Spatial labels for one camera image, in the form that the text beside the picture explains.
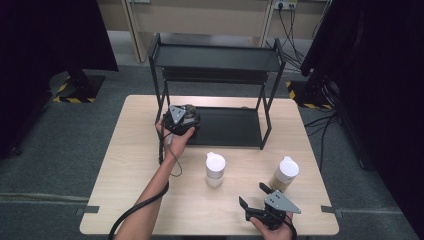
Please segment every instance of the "cup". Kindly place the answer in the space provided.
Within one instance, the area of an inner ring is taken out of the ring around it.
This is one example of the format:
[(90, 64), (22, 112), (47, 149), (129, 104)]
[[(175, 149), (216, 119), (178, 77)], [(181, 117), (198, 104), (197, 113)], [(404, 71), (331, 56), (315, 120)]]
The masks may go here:
[(218, 187), (224, 181), (225, 158), (219, 154), (210, 152), (206, 158), (206, 183), (212, 187)]
[(297, 163), (291, 157), (285, 156), (275, 170), (269, 185), (273, 189), (284, 192), (298, 174), (299, 166)]

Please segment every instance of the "electronic device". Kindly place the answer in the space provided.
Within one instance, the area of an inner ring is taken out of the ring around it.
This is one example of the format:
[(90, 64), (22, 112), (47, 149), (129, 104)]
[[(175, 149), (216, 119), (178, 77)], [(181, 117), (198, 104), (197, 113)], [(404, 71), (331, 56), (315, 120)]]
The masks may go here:
[(265, 197), (265, 208), (255, 209), (249, 208), (243, 198), (239, 197), (240, 206), (246, 212), (246, 221), (250, 221), (251, 217), (260, 220), (269, 230), (275, 230), (281, 227), (283, 223), (289, 225), (295, 234), (295, 229), (291, 223), (286, 222), (286, 212), (301, 213), (289, 199), (287, 199), (280, 190), (274, 190), (266, 186), (264, 183), (259, 183), (259, 188), (268, 195)]
[(184, 135), (190, 128), (200, 127), (200, 114), (191, 104), (182, 106), (170, 105), (168, 111), (163, 116), (165, 128), (176, 135)]

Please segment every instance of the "table top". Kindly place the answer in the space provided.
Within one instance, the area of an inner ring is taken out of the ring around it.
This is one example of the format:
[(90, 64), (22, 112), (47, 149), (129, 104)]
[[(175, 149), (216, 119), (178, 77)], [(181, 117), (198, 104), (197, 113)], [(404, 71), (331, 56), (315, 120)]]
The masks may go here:
[[(256, 98), (172, 96), (172, 104), (195, 106), (254, 107)], [(132, 207), (158, 168), (159, 140), (154, 122), (158, 104), (153, 95), (128, 96), (103, 160), (88, 206), (98, 213), (85, 213), (80, 225), (84, 234), (108, 234), (114, 222)], [(259, 109), (261, 129), (266, 129)], [(259, 182), (269, 185), (284, 156), (300, 167), (285, 196), (302, 213), (295, 214), (299, 235), (334, 235), (339, 226), (296, 103), (274, 99), (270, 110), (272, 131), (263, 150), (216, 146), (187, 146), (179, 159), (183, 173), (170, 178), (153, 234), (157, 235), (259, 235), (245, 221), (241, 196), (252, 208), (263, 208), (266, 194)], [(222, 155), (227, 165), (224, 181), (217, 188), (206, 183), (206, 154)], [(174, 173), (180, 171), (178, 165)]]

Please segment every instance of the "stand base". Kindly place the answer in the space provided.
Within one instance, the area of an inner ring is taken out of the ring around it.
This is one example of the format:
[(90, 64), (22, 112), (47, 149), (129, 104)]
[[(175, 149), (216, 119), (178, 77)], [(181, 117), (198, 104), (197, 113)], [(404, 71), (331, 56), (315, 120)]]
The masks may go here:
[(105, 76), (88, 75), (89, 85), (85, 89), (77, 89), (70, 77), (60, 87), (53, 99), (55, 102), (92, 103), (103, 84)]
[(255, 109), (198, 107), (200, 128), (188, 145), (260, 147), (259, 117)]
[(305, 81), (286, 82), (290, 98), (293, 99), (299, 107), (331, 109), (330, 103), (327, 101), (327, 99), (322, 93), (317, 94), (313, 97), (305, 96), (303, 94), (305, 85)]

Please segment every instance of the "wall socket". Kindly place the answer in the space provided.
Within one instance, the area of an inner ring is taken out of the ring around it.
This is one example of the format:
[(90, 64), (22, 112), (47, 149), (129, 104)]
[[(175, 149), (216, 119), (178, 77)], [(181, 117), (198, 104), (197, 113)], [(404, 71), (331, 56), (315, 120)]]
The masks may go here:
[(280, 3), (283, 4), (283, 10), (295, 10), (297, 5), (297, 0), (277, 0), (275, 1), (275, 9), (280, 9)]

